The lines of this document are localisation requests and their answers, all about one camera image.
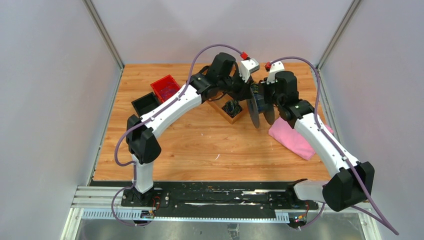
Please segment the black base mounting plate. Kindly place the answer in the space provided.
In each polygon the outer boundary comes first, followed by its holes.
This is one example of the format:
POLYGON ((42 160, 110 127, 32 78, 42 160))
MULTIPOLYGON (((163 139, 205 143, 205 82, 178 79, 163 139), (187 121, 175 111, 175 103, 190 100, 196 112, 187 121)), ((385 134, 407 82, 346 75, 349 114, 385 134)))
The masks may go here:
POLYGON ((146 193, 126 189, 122 207, 152 209, 158 217, 271 219, 277 210, 317 210, 318 204, 299 200, 289 181, 156 181, 146 193))

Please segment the black cable spool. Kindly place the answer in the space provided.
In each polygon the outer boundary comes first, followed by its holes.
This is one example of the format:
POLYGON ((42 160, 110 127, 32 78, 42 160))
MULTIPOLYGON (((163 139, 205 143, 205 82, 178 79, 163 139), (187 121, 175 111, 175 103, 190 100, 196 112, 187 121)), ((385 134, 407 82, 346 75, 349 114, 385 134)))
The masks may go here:
POLYGON ((273 106, 266 106, 264 95, 257 95, 246 100, 248 112, 253 126, 260 127, 260 115, 263 115, 269 125, 275 122, 275 110, 273 106))

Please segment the rolled green yellow tie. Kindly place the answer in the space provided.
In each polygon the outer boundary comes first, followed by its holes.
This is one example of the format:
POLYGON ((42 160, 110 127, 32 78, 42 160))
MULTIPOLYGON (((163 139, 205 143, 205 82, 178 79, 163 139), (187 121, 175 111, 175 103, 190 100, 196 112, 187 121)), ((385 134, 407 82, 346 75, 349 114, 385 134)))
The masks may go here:
POLYGON ((262 86, 258 83, 253 82, 250 85, 250 93, 252 97, 262 95, 262 86))

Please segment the pink cloth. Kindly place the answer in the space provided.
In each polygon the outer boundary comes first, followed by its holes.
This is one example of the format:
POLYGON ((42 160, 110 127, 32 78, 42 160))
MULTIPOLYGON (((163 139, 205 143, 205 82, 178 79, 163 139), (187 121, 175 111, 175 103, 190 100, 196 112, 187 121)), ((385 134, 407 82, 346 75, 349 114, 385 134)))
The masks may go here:
POLYGON ((280 117, 274 121, 268 134, 304 160, 309 161, 316 154, 308 141, 280 117))

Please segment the wooden compartment tray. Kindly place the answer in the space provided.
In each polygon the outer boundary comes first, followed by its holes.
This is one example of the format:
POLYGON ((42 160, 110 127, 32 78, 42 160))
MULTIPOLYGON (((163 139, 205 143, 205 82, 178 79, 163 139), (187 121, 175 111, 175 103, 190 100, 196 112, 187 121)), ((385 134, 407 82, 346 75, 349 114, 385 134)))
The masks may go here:
POLYGON ((219 93, 217 96, 207 100, 207 103, 231 125, 248 112, 245 100, 234 100, 228 94, 219 93))

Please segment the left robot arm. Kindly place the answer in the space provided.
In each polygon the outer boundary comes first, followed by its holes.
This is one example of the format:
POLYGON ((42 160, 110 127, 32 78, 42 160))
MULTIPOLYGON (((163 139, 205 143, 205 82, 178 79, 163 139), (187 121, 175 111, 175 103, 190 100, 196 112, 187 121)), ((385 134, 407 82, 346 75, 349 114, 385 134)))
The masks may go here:
POLYGON ((251 96, 252 73, 259 70, 259 63, 245 53, 242 61, 224 52, 217 54, 210 65, 190 76, 174 95, 164 103, 148 106, 145 113, 128 118, 126 143, 135 163, 134 186, 125 190, 122 198, 131 204, 149 206, 157 198, 154 193, 154 160, 161 154, 158 138, 176 120, 193 108, 222 93, 242 101, 251 96))

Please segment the red plastic bin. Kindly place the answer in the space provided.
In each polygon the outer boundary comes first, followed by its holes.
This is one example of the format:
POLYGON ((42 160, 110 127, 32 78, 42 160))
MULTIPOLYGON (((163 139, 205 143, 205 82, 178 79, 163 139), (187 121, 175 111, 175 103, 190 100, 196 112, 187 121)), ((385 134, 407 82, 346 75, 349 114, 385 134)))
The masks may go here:
POLYGON ((168 74, 161 79, 150 84, 154 94, 161 103, 164 103, 177 93, 181 86, 175 81, 172 75, 168 74))

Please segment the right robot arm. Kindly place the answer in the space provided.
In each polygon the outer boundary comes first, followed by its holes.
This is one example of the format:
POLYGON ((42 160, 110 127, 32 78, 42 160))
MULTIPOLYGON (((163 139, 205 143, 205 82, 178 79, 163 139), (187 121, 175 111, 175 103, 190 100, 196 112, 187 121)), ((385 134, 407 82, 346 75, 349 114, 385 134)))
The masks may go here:
POLYGON ((316 109, 299 97, 298 81, 293 72, 270 72, 259 84, 266 103, 276 106, 280 117, 311 145, 324 163, 331 179, 301 179, 292 184, 285 196, 294 209, 306 201, 326 203, 340 212, 368 200, 373 187, 375 169, 368 161, 353 156, 323 124, 316 109))

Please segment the aluminium frame rail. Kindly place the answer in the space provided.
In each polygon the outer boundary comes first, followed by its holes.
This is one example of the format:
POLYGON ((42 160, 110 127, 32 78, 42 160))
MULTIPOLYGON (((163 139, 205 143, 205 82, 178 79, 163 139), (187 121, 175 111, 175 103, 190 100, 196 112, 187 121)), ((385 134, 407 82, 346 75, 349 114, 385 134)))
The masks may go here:
POLYGON ((104 43, 106 44, 109 52, 112 55, 112 58, 114 59, 115 63, 119 67, 119 69, 122 71, 125 67, 125 64, 115 46, 113 43, 113 40, 111 36, 109 35, 107 28, 105 24, 103 23, 101 16, 99 15, 96 6, 92 0, 82 0, 83 4, 85 5, 92 21, 94 22, 97 30, 99 31, 104 43))

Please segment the rolled green floral tie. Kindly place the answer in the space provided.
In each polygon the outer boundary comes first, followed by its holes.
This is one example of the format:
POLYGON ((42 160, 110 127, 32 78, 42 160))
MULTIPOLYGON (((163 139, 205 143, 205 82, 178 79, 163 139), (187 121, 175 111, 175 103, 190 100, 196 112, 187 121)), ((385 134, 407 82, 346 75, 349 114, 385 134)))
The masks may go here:
POLYGON ((222 107, 222 110, 231 118, 234 118, 242 112, 243 108, 241 107, 240 102, 238 100, 233 99, 228 100, 222 107))

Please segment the black plastic bin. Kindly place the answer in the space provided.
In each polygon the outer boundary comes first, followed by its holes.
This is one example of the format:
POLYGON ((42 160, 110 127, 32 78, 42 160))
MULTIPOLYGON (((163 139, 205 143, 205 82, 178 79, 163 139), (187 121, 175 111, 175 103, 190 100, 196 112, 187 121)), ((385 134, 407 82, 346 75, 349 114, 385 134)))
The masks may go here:
POLYGON ((154 92, 150 92, 136 100, 133 100, 131 104, 138 117, 141 117, 142 115, 147 114, 150 111, 156 109, 158 106, 161 105, 161 102, 154 94, 154 92))

